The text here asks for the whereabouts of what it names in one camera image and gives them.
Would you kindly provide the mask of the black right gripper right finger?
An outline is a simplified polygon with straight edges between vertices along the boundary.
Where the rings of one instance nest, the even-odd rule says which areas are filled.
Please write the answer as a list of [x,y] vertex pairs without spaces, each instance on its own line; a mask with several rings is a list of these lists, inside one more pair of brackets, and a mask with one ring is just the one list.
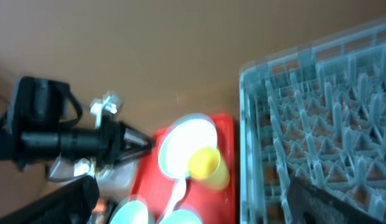
[[383,223],[297,177],[290,182],[287,202],[292,224]]

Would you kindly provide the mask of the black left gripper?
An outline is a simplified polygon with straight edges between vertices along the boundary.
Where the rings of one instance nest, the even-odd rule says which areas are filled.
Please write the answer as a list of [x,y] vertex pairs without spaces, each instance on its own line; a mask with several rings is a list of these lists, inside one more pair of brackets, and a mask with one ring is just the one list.
[[155,140],[125,122],[105,121],[98,129],[61,132],[23,132],[21,149],[32,160],[58,156],[70,161],[94,158],[102,167],[137,160],[151,153]]

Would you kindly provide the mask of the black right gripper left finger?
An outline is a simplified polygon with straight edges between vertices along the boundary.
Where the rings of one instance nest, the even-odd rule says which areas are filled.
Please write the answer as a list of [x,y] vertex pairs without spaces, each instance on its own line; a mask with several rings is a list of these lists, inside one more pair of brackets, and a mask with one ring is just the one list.
[[97,180],[88,175],[0,218],[0,224],[87,223],[99,196]]

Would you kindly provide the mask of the green plastic bowl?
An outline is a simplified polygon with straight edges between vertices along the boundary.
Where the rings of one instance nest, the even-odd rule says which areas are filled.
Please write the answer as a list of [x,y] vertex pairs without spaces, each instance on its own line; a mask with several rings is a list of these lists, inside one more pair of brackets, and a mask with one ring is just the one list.
[[109,224],[154,224],[153,215],[144,198],[130,195],[115,208]]

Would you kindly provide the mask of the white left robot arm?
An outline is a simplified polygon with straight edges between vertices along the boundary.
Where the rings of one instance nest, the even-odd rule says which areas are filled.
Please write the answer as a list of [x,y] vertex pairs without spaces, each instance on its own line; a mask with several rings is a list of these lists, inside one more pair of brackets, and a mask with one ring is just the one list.
[[83,108],[65,82],[22,77],[0,118],[0,161],[20,169],[40,160],[93,159],[95,165],[118,165],[151,152],[155,139],[117,121],[120,99],[111,93],[95,99],[95,128],[76,128]]

